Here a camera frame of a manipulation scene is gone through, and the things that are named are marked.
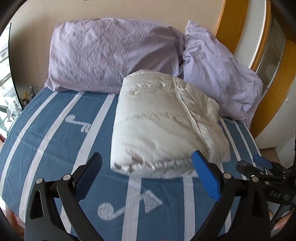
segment mattress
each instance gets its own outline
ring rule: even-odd
[[[35,180],[60,179],[94,154],[103,166],[87,197],[80,201],[86,216],[104,240],[190,240],[214,201],[199,178],[142,179],[110,169],[113,123],[118,95],[52,92],[44,88],[26,107],[9,132],[0,153],[0,196],[25,220]],[[239,121],[220,118],[230,143],[231,161],[219,166],[235,178],[238,160],[252,163],[259,153],[254,139]],[[221,234],[229,230],[239,199],[235,199]],[[62,204],[57,208],[67,231],[75,234]]]

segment white duvet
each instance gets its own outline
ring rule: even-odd
[[[218,111],[213,99],[179,78],[147,70],[130,74],[116,109],[111,169],[145,178],[196,176],[196,150],[211,163],[230,161]]]

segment duvet seam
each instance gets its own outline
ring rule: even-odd
[[[114,163],[114,166],[117,170],[121,170],[122,172],[125,172],[125,168],[123,167],[131,167],[132,169],[134,169],[133,167],[143,167],[143,166],[149,166],[152,169],[155,168],[156,171],[160,171],[162,169],[166,169],[168,167],[175,167],[177,165],[184,165],[184,164],[192,164],[191,161],[191,157],[185,157],[185,158],[180,158],[177,160],[165,160],[165,161],[161,161],[161,162],[157,162],[157,163],[149,163],[149,162],[138,162],[138,163],[132,163],[132,164],[128,164],[128,165],[118,165],[117,163]]]
[[[175,89],[175,92],[176,92],[176,95],[177,95],[177,99],[182,103],[183,108],[184,108],[185,112],[187,113],[187,117],[189,117],[189,119],[191,119],[191,121],[193,121],[193,122],[195,123],[195,125],[194,125],[195,132],[196,132],[197,134],[199,134],[200,137],[202,138],[202,140],[203,140],[203,142],[204,142],[204,144],[205,144],[205,146],[206,146],[206,148],[207,148],[207,151],[208,151],[208,153],[209,153],[210,162],[212,163],[212,162],[213,162],[212,154],[211,154],[211,152],[210,152],[210,149],[209,149],[209,147],[208,147],[208,145],[207,145],[207,143],[206,143],[206,141],[205,141],[205,139],[204,139],[204,137],[203,137],[203,135],[202,135],[202,133],[201,133],[199,127],[198,127],[198,123],[195,121],[195,119],[193,118],[193,116],[190,114],[190,111],[189,111],[187,105],[185,104],[185,102],[184,102],[184,100],[183,100],[183,98],[182,98],[182,95],[181,95],[180,92],[177,90],[177,86],[176,86],[176,77],[174,77],[173,85],[174,85],[174,89]]]
[[[123,119],[121,119],[118,123],[114,124],[113,129],[115,129],[115,127],[117,127],[119,124],[132,120],[132,119],[139,119],[142,117],[150,117],[150,116],[185,116],[183,113],[175,113],[175,112],[169,112],[169,111],[149,111],[146,113],[135,113],[133,115],[127,116]]]
[[[137,90],[146,90],[146,89],[151,89],[151,90],[152,89],[162,89],[162,90],[166,90],[166,91],[169,91],[169,92],[173,92],[172,88],[169,88],[169,87],[137,85],[137,86],[130,87],[127,90],[120,93],[119,98],[121,98],[121,96],[123,96],[126,93],[135,92]]]

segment pillow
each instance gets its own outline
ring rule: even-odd
[[[191,156],[230,161],[219,105],[168,74],[140,70],[123,81],[113,126],[111,169],[145,178],[197,176]]]
[[[261,100],[263,84],[249,68],[209,31],[189,21],[183,52],[184,81],[194,85],[220,105],[219,114],[248,127]]]
[[[52,91],[119,93],[140,69],[182,73],[183,34],[144,20],[103,18],[66,22],[54,30],[45,87]]]

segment white stripe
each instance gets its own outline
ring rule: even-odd
[[[231,211],[229,210],[229,213],[225,220],[225,233],[229,231],[230,227],[231,227]]]
[[[184,187],[184,240],[189,241],[195,235],[195,206],[192,177],[183,177]]]
[[[241,129],[239,128],[239,125],[237,124],[237,122],[236,122],[235,120],[234,120],[234,124],[235,124],[235,126],[237,127],[237,130],[239,131],[239,133],[240,133],[240,135],[241,135],[241,137],[242,137],[242,140],[243,140],[243,142],[244,142],[244,145],[246,146],[246,148],[247,148],[247,150],[248,150],[248,153],[249,153],[249,156],[250,156],[251,161],[252,161],[252,163],[253,163],[253,166],[256,167],[256,164],[253,162],[253,156],[252,156],[251,150],[250,150],[250,148],[249,148],[249,146],[248,146],[248,143],[247,143],[247,141],[246,141],[244,135],[242,134],[242,131],[241,131]]]
[[[258,155],[261,155],[261,153],[260,153],[260,151],[259,151],[259,148],[258,148],[258,146],[257,146],[257,144],[256,144],[256,141],[255,141],[255,139],[253,138],[253,136],[252,136],[250,130],[246,127],[246,125],[244,125],[244,127],[247,129],[247,131],[248,131],[248,133],[249,133],[249,135],[250,135],[250,137],[251,137],[251,139],[252,139],[252,141],[253,141],[253,143],[254,143],[254,145],[255,145],[255,147],[256,147],[256,150],[257,150],[257,152],[258,152]]]
[[[91,148],[94,144],[94,141],[98,135],[98,132],[102,126],[102,123],[108,113],[108,110],[113,102],[115,95],[114,94],[109,94],[107,98],[105,99],[101,109],[99,110],[94,122],[92,123],[89,132],[87,133],[80,150],[78,152],[76,161],[74,163],[73,169],[71,174],[75,172],[75,170],[81,166],[84,165],[87,162],[87,159],[89,157],[89,153],[91,152]],[[66,215],[64,207],[62,207],[61,211],[61,220],[64,224],[64,227],[68,233],[71,232],[71,223]]]
[[[35,111],[35,113],[31,116],[31,118],[28,120],[28,122],[25,124],[24,128],[21,130],[21,132],[19,133],[17,139],[15,140],[9,155],[6,159],[5,165],[4,165],[4,169],[2,171],[2,175],[1,175],[1,181],[0,181],[0,196],[2,196],[3,193],[3,187],[4,187],[4,182],[5,182],[5,178],[6,178],[6,174],[7,174],[7,170],[9,168],[10,162],[12,160],[12,157],[15,153],[15,150],[17,149],[22,137],[24,136],[24,134],[26,133],[26,131],[29,129],[30,125],[32,124],[32,122],[36,119],[36,117],[39,115],[39,113],[44,109],[44,107],[56,96],[58,92],[54,92],[52,93],[47,99],[46,101],[44,101],[42,103],[42,105]]]
[[[223,120],[220,116],[219,116],[219,120],[221,121],[222,126],[223,126],[224,129],[225,129],[225,132],[226,132],[226,134],[227,134],[227,136],[228,136],[228,139],[229,139],[230,144],[231,144],[231,146],[232,146],[232,149],[233,149],[233,151],[234,151],[234,153],[235,153],[235,157],[236,157],[237,161],[240,161],[240,160],[241,160],[241,157],[240,157],[240,155],[239,155],[239,152],[238,152],[238,150],[237,150],[237,147],[236,147],[236,145],[235,145],[235,143],[234,143],[234,140],[233,140],[233,138],[232,138],[232,136],[231,136],[231,134],[230,134],[230,132],[229,132],[229,130],[228,130],[228,128],[227,128],[225,122],[224,122],[224,120]]]
[[[224,168],[223,168],[222,163],[221,162],[217,163],[217,166],[220,169],[220,171],[222,173],[224,173]],[[226,220],[225,220],[225,233],[227,233],[229,231],[230,226],[231,226],[231,210],[229,210],[229,213],[228,213]]]
[[[138,231],[139,206],[142,178],[130,175],[126,195],[126,209],[123,219],[122,241],[136,241]]]
[[[22,221],[25,221],[26,216],[26,207],[27,202],[30,194],[31,185],[36,173],[36,170],[38,168],[38,165],[41,161],[41,158],[43,156],[44,151],[46,150],[48,143],[52,139],[53,135],[56,133],[57,129],[67,116],[67,114],[70,112],[70,110],[74,107],[74,105],[77,103],[77,101],[81,98],[84,92],[78,92],[75,97],[69,102],[69,104],[65,107],[65,109],[62,111],[62,113],[59,115],[59,117],[55,120],[51,128],[46,133],[45,137],[43,138],[35,156],[31,163],[30,169],[28,171],[28,174],[26,176],[26,180],[24,183],[24,187],[22,189],[22,197],[20,199],[20,208],[19,208],[19,217]]]

